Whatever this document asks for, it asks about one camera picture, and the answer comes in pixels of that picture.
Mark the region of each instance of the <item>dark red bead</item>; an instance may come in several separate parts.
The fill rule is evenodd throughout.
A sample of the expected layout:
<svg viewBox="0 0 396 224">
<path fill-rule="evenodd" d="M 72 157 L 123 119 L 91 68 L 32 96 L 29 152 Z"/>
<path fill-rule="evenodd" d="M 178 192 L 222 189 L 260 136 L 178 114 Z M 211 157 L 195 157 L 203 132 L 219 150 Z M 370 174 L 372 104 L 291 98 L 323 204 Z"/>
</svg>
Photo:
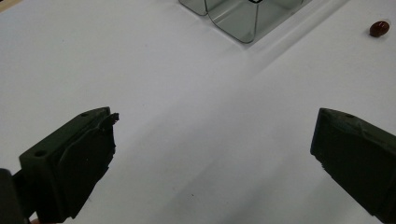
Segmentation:
<svg viewBox="0 0 396 224">
<path fill-rule="evenodd" d="M 389 30 L 389 23 L 385 21 L 378 21 L 370 27 L 370 35 L 373 37 L 380 37 Z"/>
</svg>

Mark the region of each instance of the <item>white tabletop surface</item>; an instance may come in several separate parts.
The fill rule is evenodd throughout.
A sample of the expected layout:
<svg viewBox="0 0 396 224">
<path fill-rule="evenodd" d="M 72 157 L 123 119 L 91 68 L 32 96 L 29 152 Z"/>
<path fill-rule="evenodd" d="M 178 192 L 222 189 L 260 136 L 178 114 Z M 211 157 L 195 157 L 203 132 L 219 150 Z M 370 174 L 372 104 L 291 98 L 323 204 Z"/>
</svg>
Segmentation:
<svg viewBox="0 0 396 224">
<path fill-rule="evenodd" d="M 0 167 L 77 114 L 120 113 L 70 224 L 380 223 L 309 153 L 318 110 L 396 134 L 394 0 L 313 0 L 242 45 L 177 0 L 24 0 L 0 13 Z"/>
</svg>

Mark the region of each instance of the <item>transparent container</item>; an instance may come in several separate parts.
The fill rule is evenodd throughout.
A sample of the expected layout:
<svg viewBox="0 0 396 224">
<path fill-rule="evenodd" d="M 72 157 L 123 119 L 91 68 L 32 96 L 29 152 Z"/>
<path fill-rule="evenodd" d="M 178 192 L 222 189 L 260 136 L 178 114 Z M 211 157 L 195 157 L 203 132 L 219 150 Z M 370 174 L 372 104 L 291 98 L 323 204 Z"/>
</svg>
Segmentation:
<svg viewBox="0 0 396 224">
<path fill-rule="evenodd" d="M 264 36 L 310 0 L 179 0 L 243 43 Z"/>
</svg>

